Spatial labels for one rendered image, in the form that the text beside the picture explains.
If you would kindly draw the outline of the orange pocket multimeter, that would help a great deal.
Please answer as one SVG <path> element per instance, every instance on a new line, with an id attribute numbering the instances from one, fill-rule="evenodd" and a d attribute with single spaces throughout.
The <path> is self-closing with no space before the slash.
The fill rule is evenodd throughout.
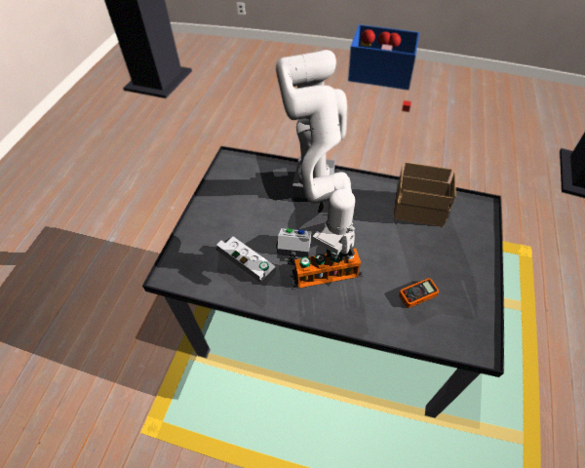
<path id="1" fill-rule="evenodd" d="M 407 308 L 437 296 L 439 290 L 431 279 L 425 279 L 400 290 L 399 297 Z"/>

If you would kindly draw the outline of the brown cardboard box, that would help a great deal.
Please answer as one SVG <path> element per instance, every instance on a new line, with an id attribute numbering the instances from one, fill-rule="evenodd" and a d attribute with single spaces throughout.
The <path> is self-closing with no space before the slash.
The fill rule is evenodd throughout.
<path id="1" fill-rule="evenodd" d="M 444 227 L 456 196 L 455 172 L 448 183 L 451 171 L 406 162 L 400 173 L 394 219 Z"/>

